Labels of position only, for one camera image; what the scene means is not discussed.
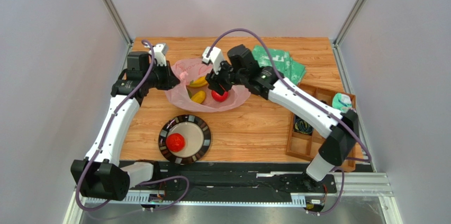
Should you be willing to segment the yellow banana bunch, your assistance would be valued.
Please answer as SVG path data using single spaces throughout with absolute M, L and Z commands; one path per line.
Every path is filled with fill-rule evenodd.
M 208 82 L 206 80 L 206 76 L 202 76 L 196 80 L 190 81 L 190 83 L 188 84 L 188 87 L 200 88 L 200 87 L 206 86 L 207 84 L 208 84 Z

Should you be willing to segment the red apple fruit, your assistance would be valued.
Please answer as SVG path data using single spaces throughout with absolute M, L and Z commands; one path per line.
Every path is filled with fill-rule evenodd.
M 218 92 L 212 90 L 211 91 L 212 98 L 217 102 L 224 102 L 229 97 L 229 92 L 225 91 L 223 94 L 219 94 Z

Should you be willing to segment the yellow mango fruit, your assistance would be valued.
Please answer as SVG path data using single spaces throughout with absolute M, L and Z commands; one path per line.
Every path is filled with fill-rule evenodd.
M 206 92 L 205 91 L 198 91 L 194 95 L 192 95 L 191 101 L 202 104 L 206 100 Z

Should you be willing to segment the red tomato fruit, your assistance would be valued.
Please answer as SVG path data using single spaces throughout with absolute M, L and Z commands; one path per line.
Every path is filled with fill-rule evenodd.
M 186 141 L 180 133 L 172 133 L 166 138 L 166 146 L 170 151 L 177 153 L 185 148 Z

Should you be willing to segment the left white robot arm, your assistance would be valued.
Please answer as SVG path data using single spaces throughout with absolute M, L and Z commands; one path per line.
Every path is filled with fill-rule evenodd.
M 180 83 L 165 51 L 133 51 L 127 68 L 112 86 L 109 111 L 91 149 L 70 171 L 77 192 L 86 198 L 121 201 L 130 188 L 147 182 L 154 174 L 152 161 L 136 161 L 119 167 L 120 153 L 131 122 L 150 89 L 166 91 Z

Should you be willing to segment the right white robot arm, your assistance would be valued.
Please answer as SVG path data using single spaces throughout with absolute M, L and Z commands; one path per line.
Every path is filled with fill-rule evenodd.
M 306 168 L 310 179 L 320 182 L 343 164 L 358 140 L 358 115 L 354 110 L 341 112 L 301 90 L 273 67 L 261 67 L 242 44 L 230 49 L 227 55 L 229 59 L 225 60 L 217 47 L 204 50 L 202 63 L 212 65 L 206 76 L 210 89 L 222 94 L 242 85 L 312 126 L 325 141 Z

